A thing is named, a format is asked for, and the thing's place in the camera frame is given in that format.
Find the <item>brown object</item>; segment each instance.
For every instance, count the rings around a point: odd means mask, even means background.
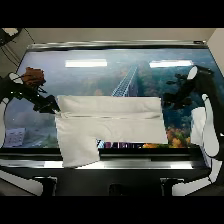
[[[41,69],[34,69],[27,67],[26,73],[21,77],[23,82],[30,87],[43,86],[46,82],[44,79],[44,71]]]

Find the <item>wall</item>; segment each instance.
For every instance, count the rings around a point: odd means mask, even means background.
[[[224,75],[224,28],[216,29],[208,41],[208,46],[212,52],[216,63]]]
[[[208,40],[215,28],[27,28],[36,43],[93,40]],[[22,59],[32,40],[25,30],[8,46]],[[15,71],[0,51],[0,75]]]

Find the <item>white cloth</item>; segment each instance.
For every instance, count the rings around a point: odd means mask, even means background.
[[[167,144],[157,97],[58,96],[55,116],[64,167],[99,160],[96,139]]]
[[[205,107],[192,110],[191,116],[191,143],[203,146],[202,133],[206,121]]]

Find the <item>white towel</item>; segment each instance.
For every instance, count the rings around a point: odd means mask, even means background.
[[[157,97],[58,96],[55,116],[64,167],[99,160],[96,139],[167,144]]]
[[[191,116],[191,143],[203,146],[202,133],[206,121],[205,107],[192,110]]]

